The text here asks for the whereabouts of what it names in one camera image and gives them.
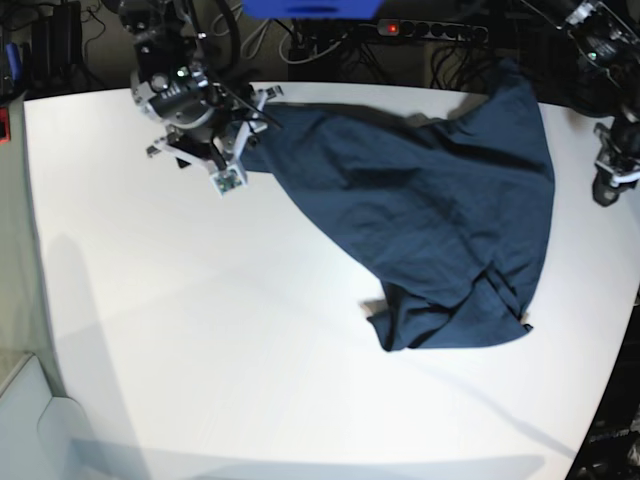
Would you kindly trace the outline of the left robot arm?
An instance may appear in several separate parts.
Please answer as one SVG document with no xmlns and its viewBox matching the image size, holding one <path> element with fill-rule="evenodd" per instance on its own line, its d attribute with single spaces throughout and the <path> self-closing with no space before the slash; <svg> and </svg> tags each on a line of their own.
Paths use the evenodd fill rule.
<svg viewBox="0 0 640 480">
<path fill-rule="evenodd" d="M 593 200 L 602 207 L 639 183 L 639 27 L 627 13 L 608 1 L 526 1 L 530 10 L 566 35 L 577 51 L 577 75 L 591 91 L 611 102 L 589 111 L 584 100 L 568 97 L 570 107 L 598 123 L 600 141 L 592 183 Z"/>
</svg>

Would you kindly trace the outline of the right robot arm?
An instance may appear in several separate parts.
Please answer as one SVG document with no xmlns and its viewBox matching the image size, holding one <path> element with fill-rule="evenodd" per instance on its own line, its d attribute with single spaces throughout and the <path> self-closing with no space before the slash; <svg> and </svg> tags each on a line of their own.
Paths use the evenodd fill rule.
<svg viewBox="0 0 640 480">
<path fill-rule="evenodd" d="M 260 133 L 277 126 L 265 106 L 280 88 L 255 89 L 241 58 L 237 20 L 227 2 L 217 4 L 230 39 L 225 66 L 191 1 L 122 1 L 118 16 L 133 39 L 137 69 L 131 79 L 136 107 L 165 129 L 146 150 L 174 157 L 179 167 L 200 167 L 222 190 L 247 181 L 241 156 Z"/>
</svg>

